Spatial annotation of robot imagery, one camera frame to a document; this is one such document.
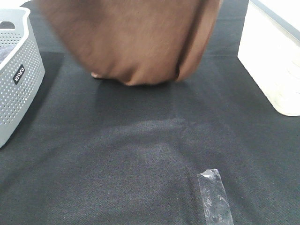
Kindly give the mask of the grey towel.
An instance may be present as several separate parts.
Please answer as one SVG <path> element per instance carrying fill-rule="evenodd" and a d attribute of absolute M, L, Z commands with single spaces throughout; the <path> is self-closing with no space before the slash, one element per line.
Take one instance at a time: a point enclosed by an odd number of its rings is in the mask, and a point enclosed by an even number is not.
<path fill-rule="evenodd" d="M 0 47 L 0 64 L 6 65 L 15 54 L 15 45 L 7 45 Z"/>

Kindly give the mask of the brown towel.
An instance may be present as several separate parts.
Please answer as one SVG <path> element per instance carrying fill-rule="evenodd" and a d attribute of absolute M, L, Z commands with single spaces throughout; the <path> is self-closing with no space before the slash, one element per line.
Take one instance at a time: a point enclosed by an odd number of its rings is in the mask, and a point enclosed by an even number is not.
<path fill-rule="evenodd" d="M 93 77 L 127 86 L 193 74 L 220 0 L 39 0 L 62 44 Z"/>

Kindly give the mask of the white plastic basket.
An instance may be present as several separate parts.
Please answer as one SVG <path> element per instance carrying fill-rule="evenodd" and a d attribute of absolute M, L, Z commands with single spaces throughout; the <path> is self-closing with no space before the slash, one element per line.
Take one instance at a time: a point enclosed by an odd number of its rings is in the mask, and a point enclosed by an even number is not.
<path fill-rule="evenodd" d="M 300 114 L 300 2 L 251 0 L 238 59 L 276 111 Z"/>

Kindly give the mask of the grey perforated laundry basket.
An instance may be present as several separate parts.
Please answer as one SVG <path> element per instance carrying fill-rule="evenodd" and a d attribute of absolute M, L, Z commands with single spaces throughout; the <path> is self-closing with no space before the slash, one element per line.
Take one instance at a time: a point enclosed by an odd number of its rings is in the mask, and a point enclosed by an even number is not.
<path fill-rule="evenodd" d="M 33 99 L 45 75 L 37 41 L 25 7 L 2 8 L 1 22 L 13 28 L 0 30 L 0 46 L 13 47 L 0 64 L 0 145 L 9 140 Z"/>

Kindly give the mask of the black table cloth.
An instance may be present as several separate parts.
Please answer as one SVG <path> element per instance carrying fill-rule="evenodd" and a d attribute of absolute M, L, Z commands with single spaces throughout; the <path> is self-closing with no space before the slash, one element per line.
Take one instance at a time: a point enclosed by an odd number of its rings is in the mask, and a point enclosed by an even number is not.
<path fill-rule="evenodd" d="M 216 168 L 236 225 L 300 222 L 300 119 L 274 110 L 237 59 L 248 2 L 223 2 L 183 82 L 91 77 L 25 4 L 45 67 L 0 150 L 3 225 L 203 225 L 198 174 Z"/>

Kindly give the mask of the clear tape strip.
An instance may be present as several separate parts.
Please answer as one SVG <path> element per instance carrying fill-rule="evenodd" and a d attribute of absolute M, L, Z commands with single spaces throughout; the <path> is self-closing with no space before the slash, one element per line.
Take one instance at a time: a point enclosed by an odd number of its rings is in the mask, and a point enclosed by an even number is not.
<path fill-rule="evenodd" d="M 205 221 L 208 225 L 234 225 L 227 195 L 217 169 L 197 175 Z"/>

